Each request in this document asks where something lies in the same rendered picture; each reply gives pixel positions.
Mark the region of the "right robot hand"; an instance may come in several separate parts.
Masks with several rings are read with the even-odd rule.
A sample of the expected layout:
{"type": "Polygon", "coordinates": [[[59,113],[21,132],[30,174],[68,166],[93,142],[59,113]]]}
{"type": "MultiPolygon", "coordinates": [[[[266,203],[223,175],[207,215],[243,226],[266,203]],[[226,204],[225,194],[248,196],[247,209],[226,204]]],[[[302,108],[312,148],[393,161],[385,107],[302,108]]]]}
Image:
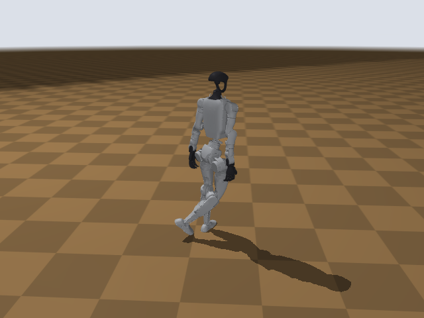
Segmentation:
{"type": "Polygon", "coordinates": [[[226,178],[225,178],[225,180],[223,180],[224,182],[234,180],[235,175],[237,175],[237,170],[235,169],[234,165],[235,165],[235,163],[229,164],[229,159],[228,158],[226,159],[226,166],[228,166],[228,168],[227,168],[227,171],[226,171],[226,178]]]}

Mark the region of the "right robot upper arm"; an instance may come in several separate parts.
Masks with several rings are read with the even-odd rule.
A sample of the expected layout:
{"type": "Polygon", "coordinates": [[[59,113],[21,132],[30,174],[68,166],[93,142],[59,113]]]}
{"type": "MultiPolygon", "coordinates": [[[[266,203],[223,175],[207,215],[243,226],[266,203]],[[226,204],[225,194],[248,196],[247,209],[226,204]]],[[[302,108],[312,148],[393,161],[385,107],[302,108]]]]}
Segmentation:
{"type": "Polygon", "coordinates": [[[227,112],[225,136],[228,138],[229,133],[233,130],[238,112],[238,105],[236,103],[225,101],[225,111],[227,112]]]}

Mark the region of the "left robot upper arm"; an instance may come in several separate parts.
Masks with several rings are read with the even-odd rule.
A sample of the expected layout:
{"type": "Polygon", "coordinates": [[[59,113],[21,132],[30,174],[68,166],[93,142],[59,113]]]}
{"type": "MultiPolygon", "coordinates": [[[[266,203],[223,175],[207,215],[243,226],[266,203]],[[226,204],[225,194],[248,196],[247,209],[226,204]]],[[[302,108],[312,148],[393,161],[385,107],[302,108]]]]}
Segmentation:
{"type": "Polygon", "coordinates": [[[203,130],[203,101],[205,98],[201,98],[197,101],[197,112],[195,116],[194,128],[197,130],[203,130]]]}

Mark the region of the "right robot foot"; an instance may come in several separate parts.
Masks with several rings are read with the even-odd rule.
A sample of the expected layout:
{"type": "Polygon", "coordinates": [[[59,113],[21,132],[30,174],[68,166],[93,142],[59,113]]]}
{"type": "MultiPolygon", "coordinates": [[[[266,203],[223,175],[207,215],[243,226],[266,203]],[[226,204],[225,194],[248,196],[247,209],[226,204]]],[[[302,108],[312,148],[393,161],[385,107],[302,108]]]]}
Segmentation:
{"type": "MultiPolygon", "coordinates": [[[[188,235],[192,235],[193,234],[193,229],[190,227],[190,225],[186,226],[184,224],[184,220],[183,219],[176,219],[175,220],[175,224],[181,228],[185,233],[187,233],[188,235]]],[[[187,223],[188,224],[188,223],[187,223]]]]}

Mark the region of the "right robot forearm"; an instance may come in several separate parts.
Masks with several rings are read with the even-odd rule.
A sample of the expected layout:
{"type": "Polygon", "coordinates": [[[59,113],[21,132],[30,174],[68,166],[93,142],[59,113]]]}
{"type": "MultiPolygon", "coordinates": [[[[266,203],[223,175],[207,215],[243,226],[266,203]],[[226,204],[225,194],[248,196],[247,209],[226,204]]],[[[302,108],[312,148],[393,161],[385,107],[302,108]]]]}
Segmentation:
{"type": "Polygon", "coordinates": [[[225,157],[226,159],[229,159],[229,164],[234,164],[234,144],[237,137],[236,131],[231,131],[229,133],[228,139],[225,141],[226,144],[226,151],[225,151],[225,157]]]}

